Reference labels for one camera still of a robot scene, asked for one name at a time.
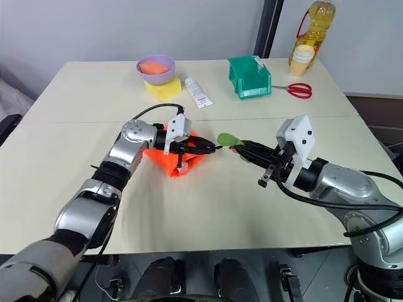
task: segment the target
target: scissors handle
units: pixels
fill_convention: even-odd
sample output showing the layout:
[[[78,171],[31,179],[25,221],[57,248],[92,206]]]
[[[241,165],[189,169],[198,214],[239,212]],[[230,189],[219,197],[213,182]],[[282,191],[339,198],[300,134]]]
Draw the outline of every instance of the scissors handle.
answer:
[[[294,83],[288,86],[288,93],[300,99],[312,96],[312,87],[306,83]]]

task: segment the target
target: yellow sponge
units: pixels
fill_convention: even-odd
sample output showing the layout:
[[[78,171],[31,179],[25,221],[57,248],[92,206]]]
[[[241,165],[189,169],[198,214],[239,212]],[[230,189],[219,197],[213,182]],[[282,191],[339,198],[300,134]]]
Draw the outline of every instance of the yellow sponge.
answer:
[[[181,80],[173,77],[168,83],[162,85],[153,85],[144,81],[145,88],[158,100],[163,101],[182,91]]]

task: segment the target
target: cooking oil bottle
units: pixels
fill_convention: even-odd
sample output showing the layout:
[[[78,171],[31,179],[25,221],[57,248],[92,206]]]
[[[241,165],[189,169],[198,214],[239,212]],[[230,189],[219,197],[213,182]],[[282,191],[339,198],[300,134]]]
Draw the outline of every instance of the cooking oil bottle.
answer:
[[[288,64],[291,64],[292,56],[294,54],[295,47],[306,44],[312,46],[315,50],[315,55],[309,62],[307,69],[312,65],[316,59],[317,53],[322,45],[326,36],[327,29],[332,25],[334,14],[336,13],[336,7],[327,1],[316,1],[305,13],[304,18],[301,21],[300,28],[297,33],[297,41],[295,42],[291,56],[288,59]],[[301,34],[302,23],[309,14],[310,25],[307,32]]]

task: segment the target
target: paper cup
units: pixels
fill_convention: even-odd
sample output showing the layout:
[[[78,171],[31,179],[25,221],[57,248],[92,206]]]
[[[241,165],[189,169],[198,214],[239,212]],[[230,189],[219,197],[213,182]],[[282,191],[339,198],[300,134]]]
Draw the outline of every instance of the paper cup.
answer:
[[[294,77],[302,76],[314,55],[315,50],[312,46],[299,45],[296,47],[290,64],[290,75]]]

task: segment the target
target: white cloth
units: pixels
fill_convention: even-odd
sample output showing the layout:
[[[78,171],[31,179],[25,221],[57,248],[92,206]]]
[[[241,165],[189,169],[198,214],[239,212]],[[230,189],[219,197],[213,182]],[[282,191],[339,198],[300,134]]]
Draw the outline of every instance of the white cloth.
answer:
[[[0,121],[7,115],[25,115],[34,100],[0,79]]]

